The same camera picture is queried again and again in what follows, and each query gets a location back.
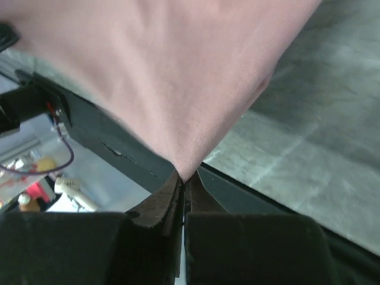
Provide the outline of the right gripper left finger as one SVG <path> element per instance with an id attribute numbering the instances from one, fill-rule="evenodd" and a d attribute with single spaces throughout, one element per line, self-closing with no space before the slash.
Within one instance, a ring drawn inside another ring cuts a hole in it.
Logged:
<path id="1" fill-rule="evenodd" d="M 124 213 L 1 215 L 2 284 L 173 284 L 182 181 L 176 172 Z"/>

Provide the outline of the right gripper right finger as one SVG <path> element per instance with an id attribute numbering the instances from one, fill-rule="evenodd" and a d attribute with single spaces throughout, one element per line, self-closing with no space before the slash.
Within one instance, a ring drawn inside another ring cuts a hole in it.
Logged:
<path id="1" fill-rule="evenodd" d="M 324 232 L 299 214 L 230 214 L 198 173 L 185 184 L 188 284 L 334 284 Z"/>

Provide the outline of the dusty pink t shirt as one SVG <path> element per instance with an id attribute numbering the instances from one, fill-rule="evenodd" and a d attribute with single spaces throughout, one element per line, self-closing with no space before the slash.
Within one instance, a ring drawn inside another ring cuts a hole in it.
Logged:
<path id="1" fill-rule="evenodd" d="M 183 180 L 266 89 L 319 1 L 2 1 L 16 47 L 74 79 Z"/>

